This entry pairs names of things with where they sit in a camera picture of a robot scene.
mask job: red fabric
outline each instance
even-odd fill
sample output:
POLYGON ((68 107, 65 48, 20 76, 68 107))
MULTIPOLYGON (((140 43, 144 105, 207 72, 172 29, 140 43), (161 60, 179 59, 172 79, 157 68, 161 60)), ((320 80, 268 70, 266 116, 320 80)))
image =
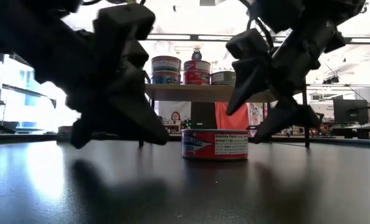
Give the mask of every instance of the red fabric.
POLYGON ((216 121, 218 129, 246 130, 249 126, 247 104, 244 103, 232 116, 226 115, 228 103, 216 103, 216 121))

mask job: red tuna can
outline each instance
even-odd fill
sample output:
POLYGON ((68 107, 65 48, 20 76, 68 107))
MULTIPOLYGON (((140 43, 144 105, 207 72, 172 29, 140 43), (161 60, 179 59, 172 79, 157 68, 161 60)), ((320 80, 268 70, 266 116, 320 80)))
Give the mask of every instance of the red tuna can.
POLYGON ((210 74, 198 71, 184 72, 184 84, 187 85, 210 85, 210 74))
POLYGON ((247 159, 248 130, 182 130, 183 157, 192 159, 247 159))
POLYGON ((211 64, 202 60, 190 60, 184 63, 184 71, 200 71, 210 74, 211 64))

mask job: robotic arm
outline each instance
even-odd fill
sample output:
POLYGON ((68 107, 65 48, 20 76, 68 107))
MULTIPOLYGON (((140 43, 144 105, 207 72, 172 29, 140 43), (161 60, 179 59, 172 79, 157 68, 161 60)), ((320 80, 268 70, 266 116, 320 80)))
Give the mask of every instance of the robotic arm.
MULTIPOLYGON (((278 104, 257 128, 257 142, 295 123, 316 125, 313 110, 298 105, 293 93, 320 66, 323 52, 345 44, 336 27, 359 13, 365 0, 242 2, 250 20, 262 24, 261 18, 274 32, 293 31, 279 48, 268 46, 256 29, 227 43, 239 59, 233 63, 237 81, 227 113, 251 95, 270 90, 278 104)), ((109 7, 94 20, 95 33, 75 32, 61 18, 81 3, 0 0, 0 53, 18 54, 34 67, 36 81, 50 81, 66 92, 66 105, 82 114, 73 125, 75 147, 84 146, 95 131, 165 144, 169 135, 145 98, 142 68, 148 54, 138 42, 151 31, 154 14, 141 4, 109 7)))
POLYGON ((261 20, 275 33, 292 29, 280 47, 267 45, 257 29, 249 29, 228 41, 228 51, 239 59, 232 65, 237 79, 227 114, 233 114, 246 99, 270 90, 278 100, 267 119, 257 127, 256 143, 297 124, 317 127, 319 120, 310 106, 293 98, 305 88, 305 77, 318 69, 318 58, 346 45, 337 26, 359 14, 365 0, 255 0, 248 4, 250 20, 261 20))
POLYGON ((0 0, 0 53, 14 52, 67 94, 81 118, 71 143, 81 148, 94 132, 165 144, 169 138, 145 98, 148 54, 138 40, 152 29, 154 14, 140 4, 101 9, 95 33, 73 31, 60 19, 82 0, 0 0))

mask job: blue can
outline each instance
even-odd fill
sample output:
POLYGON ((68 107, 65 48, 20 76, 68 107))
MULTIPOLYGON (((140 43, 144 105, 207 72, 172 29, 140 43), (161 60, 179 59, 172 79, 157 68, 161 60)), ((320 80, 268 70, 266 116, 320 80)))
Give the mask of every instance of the blue can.
POLYGON ((162 71, 154 72, 152 84, 180 84, 181 75, 176 72, 162 71))

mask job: stacked cans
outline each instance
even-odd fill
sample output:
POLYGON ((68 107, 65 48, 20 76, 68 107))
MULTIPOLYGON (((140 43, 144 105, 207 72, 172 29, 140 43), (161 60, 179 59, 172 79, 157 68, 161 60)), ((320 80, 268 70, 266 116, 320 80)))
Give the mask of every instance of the stacked cans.
POLYGON ((190 60, 184 63, 184 84, 210 85, 209 62, 202 60, 190 60))
POLYGON ((172 56, 152 58, 152 84, 180 84, 181 60, 172 56))

